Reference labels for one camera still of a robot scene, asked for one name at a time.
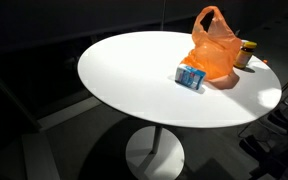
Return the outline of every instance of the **table top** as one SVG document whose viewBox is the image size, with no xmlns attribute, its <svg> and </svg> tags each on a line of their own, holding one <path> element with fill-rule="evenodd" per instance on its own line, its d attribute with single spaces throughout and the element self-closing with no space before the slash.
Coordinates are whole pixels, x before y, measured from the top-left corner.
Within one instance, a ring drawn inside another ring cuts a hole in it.
<svg viewBox="0 0 288 180">
<path fill-rule="evenodd" d="M 232 89 L 204 82 L 192 90 L 174 81 L 176 68 L 194 48 L 191 34 L 145 31 L 113 36 L 89 47 L 78 63 L 85 87 L 126 114 L 166 125 L 215 128 L 254 121 L 281 98 L 274 72 L 255 56 Z"/>
</svg>

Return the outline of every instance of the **table base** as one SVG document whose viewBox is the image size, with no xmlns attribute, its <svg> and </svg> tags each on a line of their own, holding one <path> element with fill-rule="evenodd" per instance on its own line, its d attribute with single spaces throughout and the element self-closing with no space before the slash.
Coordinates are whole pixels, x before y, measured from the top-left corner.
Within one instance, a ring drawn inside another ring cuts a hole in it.
<svg viewBox="0 0 288 180">
<path fill-rule="evenodd" d="M 155 127 L 135 132 L 126 147 L 126 161 L 138 179 L 174 180 L 184 166 L 184 150 L 177 137 L 162 129 L 157 153 L 152 153 Z"/>
</svg>

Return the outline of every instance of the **black chair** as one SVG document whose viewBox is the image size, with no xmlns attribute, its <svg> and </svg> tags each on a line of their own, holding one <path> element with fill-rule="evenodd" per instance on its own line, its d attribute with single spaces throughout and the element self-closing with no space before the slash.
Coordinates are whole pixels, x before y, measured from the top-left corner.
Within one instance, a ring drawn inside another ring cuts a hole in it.
<svg viewBox="0 0 288 180">
<path fill-rule="evenodd" d="M 259 162 L 258 167 L 250 172 L 250 180 L 256 180 L 270 174 L 276 179 L 288 176 L 288 144 L 273 147 L 270 151 L 257 142 L 253 135 L 242 139 L 240 147 Z"/>
</svg>

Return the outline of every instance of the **dark background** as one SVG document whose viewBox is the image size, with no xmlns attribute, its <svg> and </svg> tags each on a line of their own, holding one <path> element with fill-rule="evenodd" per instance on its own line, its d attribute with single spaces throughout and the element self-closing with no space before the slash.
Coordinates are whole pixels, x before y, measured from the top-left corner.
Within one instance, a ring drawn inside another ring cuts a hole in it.
<svg viewBox="0 0 288 180">
<path fill-rule="evenodd" d="M 241 34 L 288 12 L 284 0 L 167 0 L 164 30 L 191 33 L 208 5 Z M 35 120 L 45 117 L 92 96 L 76 70 L 86 48 L 116 34 L 160 30 L 162 12 L 162 0 L 0 0 L 0 78 Z M 0 148 L 34 130 L 0 89 Z"/>
</svg>

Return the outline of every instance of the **jar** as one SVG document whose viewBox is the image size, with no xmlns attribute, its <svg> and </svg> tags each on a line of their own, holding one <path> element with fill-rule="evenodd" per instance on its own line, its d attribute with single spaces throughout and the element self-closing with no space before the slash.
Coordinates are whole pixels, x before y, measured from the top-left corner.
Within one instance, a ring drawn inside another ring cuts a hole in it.
<svg viewBox="0 0 288 180">
<path fill-rule="evenodd" d="M 255 42 L 251 41 L 245 42 L 236 56 L 234 66 L 239 69 L 244 69 L 248 61 L 251 59 L 256 46 L 257 43 Z"/>
</svg>

